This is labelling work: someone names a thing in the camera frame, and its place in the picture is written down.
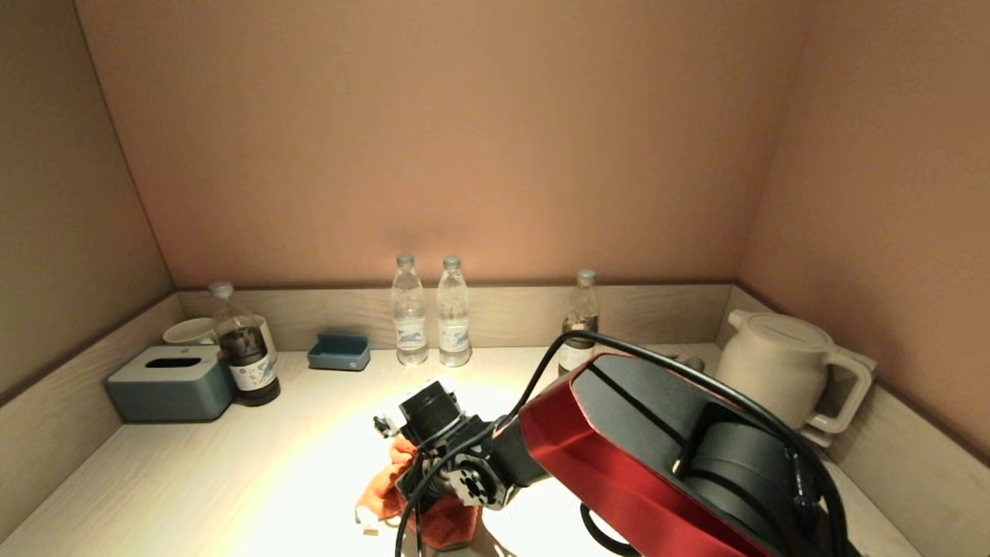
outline electric kettle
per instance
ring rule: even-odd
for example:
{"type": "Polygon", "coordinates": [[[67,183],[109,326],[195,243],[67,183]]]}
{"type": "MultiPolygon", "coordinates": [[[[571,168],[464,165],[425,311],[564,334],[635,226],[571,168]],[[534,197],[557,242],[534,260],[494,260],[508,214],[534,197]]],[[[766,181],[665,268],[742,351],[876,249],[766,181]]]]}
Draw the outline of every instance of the electric kettle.
{"type": "Polygon", "coordinates": [[[873,383],[876,362],[836,346],[828,333],[794,317],[737,309],[729,323],[739,332],[726,345],[715,379],[795,429],[808,424],[840,433],[849,427],[873,383]],[[828,366],[849,370],[855,380],[835,416],[815,409],[829,381],[828,366]]]}

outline orange towel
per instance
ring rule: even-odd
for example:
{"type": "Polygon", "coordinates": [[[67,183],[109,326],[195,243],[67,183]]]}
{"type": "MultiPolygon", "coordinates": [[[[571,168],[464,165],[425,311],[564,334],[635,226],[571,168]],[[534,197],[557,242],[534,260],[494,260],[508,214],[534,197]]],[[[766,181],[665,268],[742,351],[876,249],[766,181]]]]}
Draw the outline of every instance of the orange towel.
{"type": "MultiPolygon", "coordinates": [[[[405,508],[406,498],[395,487],[395,481],[412,464],[416,446],[400,435],[395,438],[388,455],[392,464],[371,479],[357,500],[357,506],[368,508],[379,519],[397,516],[405,508]]],[[[437,549],[465,544],[474,537],[477,518],[477,506],[464,506],[456,495],[446,494],[422,516],[423,541],[437,549]]],[[[410,519],[409,523],[418,527],[415,519],[410,519]]]]}

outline plastic bottle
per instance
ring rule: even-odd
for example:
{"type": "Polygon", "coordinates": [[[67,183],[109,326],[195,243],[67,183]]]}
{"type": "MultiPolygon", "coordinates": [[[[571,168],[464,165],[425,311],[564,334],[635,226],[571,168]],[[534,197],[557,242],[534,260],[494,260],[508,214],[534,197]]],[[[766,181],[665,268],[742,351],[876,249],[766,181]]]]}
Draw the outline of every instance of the plastic bottle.
{"type": "Polygon", "coordinates": [[[409,254],[395,258],[399,266],[392,281],[392,320],[395,323],[395,354],[407,366],[426,362],[427,302],[423,283],[416,274],[416,259],[409,254]]]}
{"type": "Polygon", "coordinates": [[[449,368],[463,366],[471,359],[467,334],[467,283],[460,272],[460,258],[444,258],[444,274],[437,286],[440,318],[440,361],[449,368]]]}
{"type": "MultiPolygon", "coordinates": [[[[598,295],[595,293],[597,275],[590,269],[577,272],[577,286],[570,293],[570,308],[563,320],[563,332],[583,329],[598,332],[598,295]]],[[[595,343],[584,339],[568,339],[557,352],[560,375],[573,371],[591,359],[595,343]]]]}
{"type": "Polygon", "coordinates": [[[229,282],[210,284],[210,293],[219,300],[213,314],[213,331],[238,386],[241,402],[247,406],[272,402],[282,387],[257,319],[250,309],[233,299],[234,287],[229,282]]]}

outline small blue container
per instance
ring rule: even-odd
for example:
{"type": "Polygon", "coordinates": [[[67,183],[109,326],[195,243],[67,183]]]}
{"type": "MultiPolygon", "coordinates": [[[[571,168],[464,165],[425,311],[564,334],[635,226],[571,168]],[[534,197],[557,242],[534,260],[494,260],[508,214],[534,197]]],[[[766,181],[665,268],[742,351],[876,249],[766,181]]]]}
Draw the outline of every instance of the small blue container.
{"type": "Polygon", "coordinates": [[[359,372],[371,360],[368,338],[361,335],[317,335],[316,346],[306,358],[318,370],[359,372]]]}

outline gray tissue box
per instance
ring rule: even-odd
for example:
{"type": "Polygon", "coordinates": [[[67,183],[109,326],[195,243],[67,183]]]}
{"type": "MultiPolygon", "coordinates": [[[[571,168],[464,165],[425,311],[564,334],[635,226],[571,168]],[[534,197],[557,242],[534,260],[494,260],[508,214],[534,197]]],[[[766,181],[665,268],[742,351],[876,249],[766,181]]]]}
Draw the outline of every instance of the gray tissue box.
{"type": "Polygon", "coordinates": [[[237,393],[220,349],[152,346],[107,378],[107,394],[128,421],[210,421],[237,393]]]}

